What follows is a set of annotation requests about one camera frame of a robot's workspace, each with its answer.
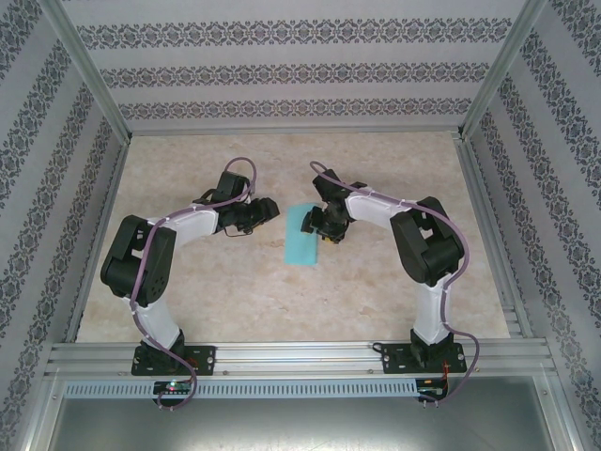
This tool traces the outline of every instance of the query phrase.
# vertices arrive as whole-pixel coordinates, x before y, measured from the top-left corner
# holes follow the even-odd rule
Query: beige marble surface
[[[319,243],[316,266],[284,264],[287,208],[319,201],[308,165],[313,159],[347,182],[360,180],[385,194],[439,198],[472,254],[454,288],[453,325],[480,337],[509,336],[453,141],[444,132],[135,137],[101,259],[124,216],[187,206],[216,186],[236,156],[256,162],[256,195],[272,197],[282,215],[252,236],[222,233],[174,256],[166,294],[188,341],[408,339],[415,288],[390,232],[357,222],[339,245]],[[244,163],[234,170],[250,175]],[[100,282],[99,271],[100,264],[78,341],[138,341],[128,308]]]

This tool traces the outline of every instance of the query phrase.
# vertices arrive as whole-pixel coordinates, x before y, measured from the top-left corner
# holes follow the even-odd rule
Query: patterned wallpaper
[[[472,145],[535,332],[601,449],[601,13],[551,1]]]
[[[63,341],[120,145],[35,0],[0,6],[0,449]]]
[[[523,0],[69,0],[135,132],[458,126]]]

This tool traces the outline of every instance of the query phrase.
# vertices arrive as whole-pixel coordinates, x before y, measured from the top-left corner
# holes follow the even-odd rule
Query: blue cloth
[[[302,220],[316,204],[294,205],[285,220],[286,265],[313,266],[317,264],[317,234],[301,232]]]

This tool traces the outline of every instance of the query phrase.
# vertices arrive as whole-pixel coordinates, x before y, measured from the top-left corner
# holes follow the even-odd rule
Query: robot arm
[[[142,286],[136,298],[136,313],[148,336],[176,355],[184,353],[184,335],[171,318],[164,295],[173,253],[189,242],[226,230],[231,225],[238,232],[249,235],[257,226],[279,215],[273,200],[268,197],[251,200],[250,194],[227,206],[210,207],[239,196],[249,186],[247,178],[224,171],[216,189],[194,200],[189,213],[167,218],[150,244]],[[140,253],[145,248],[150,229],[158,220],[133,215],[126,217],[102,265],[100,280],[127,304],[140,268]],[[162,362],[164,366],[177,364],[156,350],[146,336],[142,346],[147,353],[153,354],[150,360]]]
[[[339,180],[327,169],[324,174]],[[324,209],[314,207],[305,217],[302,230],[315,231],[323,240],[340,242],[354,221],[367,221],[391,230],[399,256],[409,277],[417,282],[417,318],[411,330],[411,352],[420,363],[453,343],[453,335],[440,317],[443,284],[458,270],[464,256],[460,239],[441,220],[421,211],[372,196],[375,191],[363,183],[351,186],[361,193],[335,185],[317,176],[313,183]],[[447,216],[440,202],[427,197],[413,202]],[[449,293],[445,311],[449,308]]]

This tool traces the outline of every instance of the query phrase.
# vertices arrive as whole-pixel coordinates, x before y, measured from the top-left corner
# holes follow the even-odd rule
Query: black mounting plate
[[[216,349],[214,346],[186,346],[184,358],[189,364],[192,364],[197,376],[212,376]],[[188,376],[190,371],[183,365],[180,365],[174,372],[169,372],[164,368],[155,368],[149,362],[144,348],[138,346],[133,354],[131,374],[133,376]]]
[[[447,352],[428,362],[425,367],[422,367],[411,354],[410,343],[378,343],[378,346],[379,349],[374,348],[374,350],[381,354],[384,374],[442,373],[445,362],[449,373],[465,373],[468,370],[463,346],[459,343],[454,343]]]

